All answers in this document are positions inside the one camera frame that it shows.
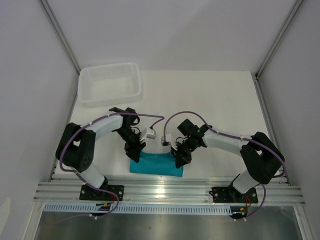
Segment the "teal t-shirt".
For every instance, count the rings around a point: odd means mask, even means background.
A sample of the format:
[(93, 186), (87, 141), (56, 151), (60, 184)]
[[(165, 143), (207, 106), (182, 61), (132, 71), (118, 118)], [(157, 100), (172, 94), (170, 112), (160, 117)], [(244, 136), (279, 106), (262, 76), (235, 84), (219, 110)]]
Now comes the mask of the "teal t-shirt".
[(176, 158), (170, 153), (141, 152), (139, 162), (130, 160), (129, 172), (159, 176), (182, 177), (184, 167), (176, 168)]

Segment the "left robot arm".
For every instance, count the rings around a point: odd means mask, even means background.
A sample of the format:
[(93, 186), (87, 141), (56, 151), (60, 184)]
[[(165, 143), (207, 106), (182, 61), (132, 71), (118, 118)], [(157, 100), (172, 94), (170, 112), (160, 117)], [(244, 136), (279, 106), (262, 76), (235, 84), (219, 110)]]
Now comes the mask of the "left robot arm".
[(140, 118), (134, 109), (113, 107), (106, 116), (91, 123), (68, 123), (55, 153), (60, 169), (75, 173), (91, 187), (90, 192), (97, 200), (105, 199), (109, 193), (108, 179), (93, 163), (96, 141), (111, 132), (118, 133), (124, 140), (125, 154), (138, 163), (146, 146), (141, 134), (132, 129), (139, 122)]

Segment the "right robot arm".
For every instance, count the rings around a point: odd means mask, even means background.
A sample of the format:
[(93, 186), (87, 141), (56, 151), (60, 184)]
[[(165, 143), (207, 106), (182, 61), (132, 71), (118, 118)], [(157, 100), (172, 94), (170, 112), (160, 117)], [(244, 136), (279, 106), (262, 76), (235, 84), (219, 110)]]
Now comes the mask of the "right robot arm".
[(285, 158), (273, 142), (262, 132), (242, 136), (204, 124), (201, 127), (189, 119), (177, 129), (184, 136), (182, 142), (171, 143), (170, 152), (175, 157), (177, 169), (192, 161), (192, 153), (198, 148), (216, 148), (240, 156), (246, 170), (239, 174), (228, 189), (228, 196), (234, 202), (246, 197), (247, 192), (257, 185), (267, 185), (278, 178), (279, 168), (285, 168)]

